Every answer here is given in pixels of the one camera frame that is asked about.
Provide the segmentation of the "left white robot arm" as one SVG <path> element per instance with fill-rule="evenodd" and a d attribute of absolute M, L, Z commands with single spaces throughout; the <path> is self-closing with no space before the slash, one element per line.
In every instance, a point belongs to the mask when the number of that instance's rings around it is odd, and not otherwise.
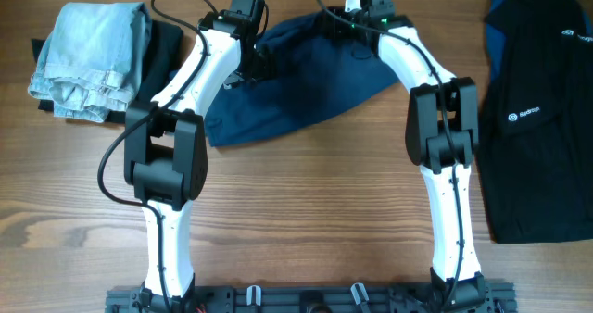
<path fill-rule="evenodd" d="M 196 42 L 170 83 L 126 111 L 124 179 L 145 215 L 149 267 L 130 295 L 132 312 L 197 312 L 190 218 L 208 172 L 204 117 L 221 88 L 267 79 L 256 47 L 265 0 L 232 0 L 196 26 Z"/>

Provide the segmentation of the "dark blue shorts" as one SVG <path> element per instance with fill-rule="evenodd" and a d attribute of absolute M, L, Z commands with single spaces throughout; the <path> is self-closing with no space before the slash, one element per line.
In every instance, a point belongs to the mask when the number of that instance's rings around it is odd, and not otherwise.
<path fill-rule="evenodd" d="M 341 115 L 396 84 L 396 73 L 358 40 L 330 35 L 322 12 L 288 19 L 257 45 L 276 76 L 221 89 L 205 118 L 213 147 L 272 139 Z"/>

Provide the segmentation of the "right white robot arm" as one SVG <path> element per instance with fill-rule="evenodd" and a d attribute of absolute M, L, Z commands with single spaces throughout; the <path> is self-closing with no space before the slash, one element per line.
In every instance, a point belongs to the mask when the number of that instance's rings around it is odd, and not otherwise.
<path fill-rule="evenodd" d="M 346 0 L 332 18 L 367 42 L 409 94 L 405 144 L 428 193 L 434 234 L 433 312 L 462 312 L 486 300 L 474 251 L 469 181 L 478 145 L 477 90 L 440 65 L 392 0 Z"/>

